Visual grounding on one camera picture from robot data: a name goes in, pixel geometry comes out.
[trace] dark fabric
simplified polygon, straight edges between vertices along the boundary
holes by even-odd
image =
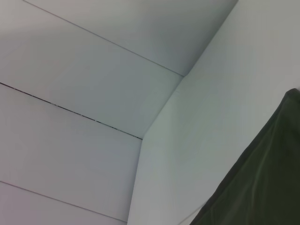
[[[297,89],[286,93],[191,225],[300,225]]]

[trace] dark green fabric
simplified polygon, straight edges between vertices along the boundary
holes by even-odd
[[[297,89],[286,93],[191,225],[300,225]]]

